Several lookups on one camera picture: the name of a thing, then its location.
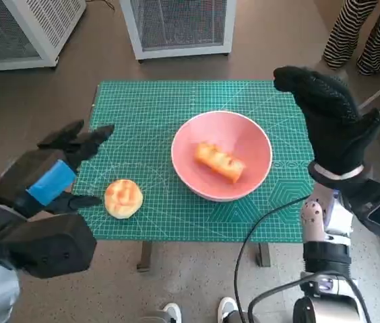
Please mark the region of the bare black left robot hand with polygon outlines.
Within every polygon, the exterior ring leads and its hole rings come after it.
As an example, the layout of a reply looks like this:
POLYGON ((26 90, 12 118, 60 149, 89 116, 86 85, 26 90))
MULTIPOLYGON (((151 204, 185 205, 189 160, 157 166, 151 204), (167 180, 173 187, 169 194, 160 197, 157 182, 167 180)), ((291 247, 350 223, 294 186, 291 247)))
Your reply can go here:
POLYGON ((25 218, 41 211, 50 214, 74 213, 102 203, 97 196, 67 192, 83 161, 94 157, 113 134, 114 124, 82 133, 83 120, 51 132, 37 148, 21 155, 0 177, 0 205, 25 218))

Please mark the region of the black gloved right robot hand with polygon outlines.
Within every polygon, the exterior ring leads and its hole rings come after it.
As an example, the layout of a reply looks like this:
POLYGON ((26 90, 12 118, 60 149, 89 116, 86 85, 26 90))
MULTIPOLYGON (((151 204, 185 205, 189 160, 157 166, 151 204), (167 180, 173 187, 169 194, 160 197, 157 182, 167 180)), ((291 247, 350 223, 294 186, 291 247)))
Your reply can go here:
POLYGON ((302 67, 275 69, 274 87, 301 109, 317 172, 345 180, 364 170, 365 149, 380 131, 379 109, 361 114, 340 79, 302 67))

